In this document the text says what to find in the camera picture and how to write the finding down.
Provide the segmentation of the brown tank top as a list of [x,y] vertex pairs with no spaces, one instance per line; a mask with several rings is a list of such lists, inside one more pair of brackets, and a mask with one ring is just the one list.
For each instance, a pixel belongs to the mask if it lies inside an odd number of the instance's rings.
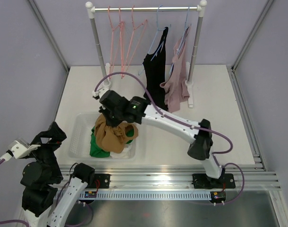
[[99,148],[119,154],[129,141],[138,137],[138,128],[135,124],[127,122],[110,127],[106,125],[106,118],[101,114],[95,122],[93,133]]

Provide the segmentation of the white tank top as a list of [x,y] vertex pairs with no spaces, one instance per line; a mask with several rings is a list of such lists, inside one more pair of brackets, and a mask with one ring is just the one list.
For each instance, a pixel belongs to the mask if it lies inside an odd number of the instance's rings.
[[114,159],[130,159],[135,155],[134,149],[134,142],[131,142],[126,144],[120,153],[110,152],[110,157]]

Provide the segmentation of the green tank top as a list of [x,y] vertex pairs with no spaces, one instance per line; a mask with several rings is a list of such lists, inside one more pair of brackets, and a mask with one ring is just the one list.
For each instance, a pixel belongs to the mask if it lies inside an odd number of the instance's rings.
[[91,134],[91,148],[90,148],[90,156],[92,157],[109,157],[110,152],[103,151],[101,148],[99,148],[95,141],[94,136],[94,127],[92,128],[92,134]]

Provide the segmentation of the pink wire hanger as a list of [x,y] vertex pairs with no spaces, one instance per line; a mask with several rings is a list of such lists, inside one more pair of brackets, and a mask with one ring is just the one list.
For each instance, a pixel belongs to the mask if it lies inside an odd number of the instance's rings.
[[[111,27],[111,43],[110,43],[110,67],[109,73],[112,73],[115,67],[115,62],[118,56],[119,48],[121,45],[121,31],[124,25],[124,21],[121,20],[121,10],[119,9],[119,23],[114,26],[111,16],[110,16],[110,6],[108,6],[108,18]],[[117,45],[115,46],[115,33],[119,31],[119,39]]]

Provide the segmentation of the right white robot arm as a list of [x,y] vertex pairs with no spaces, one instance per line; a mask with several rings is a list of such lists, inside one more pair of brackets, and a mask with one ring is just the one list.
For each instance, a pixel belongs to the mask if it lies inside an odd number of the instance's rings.
[[187,154],[201,162],[205,172],[193,174],[192,184],[196,189],[234,188],[232,174],[225,172],[211,153],[213,146],[211,123],[202,119],[200,122],[179,118],[169,112],[155,107],[152,102],[135,96],[131,100],[120,96],[117,92],[105,88],[93,92],[99,100],[100,113],[111,127],[122,122],[138,123],[154,126],[170,132],[189,143]]

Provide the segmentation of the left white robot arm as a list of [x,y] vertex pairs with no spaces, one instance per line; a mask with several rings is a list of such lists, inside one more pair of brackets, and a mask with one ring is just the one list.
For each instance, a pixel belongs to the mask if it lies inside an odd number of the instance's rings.
[[63,227],[80,193],[94,185],[95,169],[84,163],[77,164],[67,190],[55,208],[52,207],[58,191],[54,185],[63,180],[54,152],[66,138],[65,132],[52,122],[28,147],[25,158],[35,161],[25,166],[20,183],[25,187],[22,208],[31,227]]

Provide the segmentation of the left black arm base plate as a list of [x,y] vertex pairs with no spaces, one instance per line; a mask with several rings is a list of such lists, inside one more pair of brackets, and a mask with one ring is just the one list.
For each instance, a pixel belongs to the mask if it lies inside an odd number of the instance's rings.
[[110,174],[95,174],[93,181],[87,186],[90,189],[108,189],[110,186]]

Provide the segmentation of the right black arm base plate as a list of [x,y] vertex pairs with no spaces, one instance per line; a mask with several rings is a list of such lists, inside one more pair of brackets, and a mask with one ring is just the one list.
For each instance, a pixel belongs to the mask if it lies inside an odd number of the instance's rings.
[[206,174],[192,174],[195,189],[235,189],[233,174],[224,174],[219,179],[210,178]]

